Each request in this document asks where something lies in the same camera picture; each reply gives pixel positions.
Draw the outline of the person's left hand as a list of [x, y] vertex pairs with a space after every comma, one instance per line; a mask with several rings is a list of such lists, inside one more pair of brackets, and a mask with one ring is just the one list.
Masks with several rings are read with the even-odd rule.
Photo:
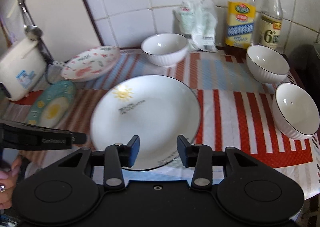
[[1, 171], [1, 210], [12, 206], [12, 193], [17, 183], [22, 164], [21, 156], [17, 156], [9, 172]]

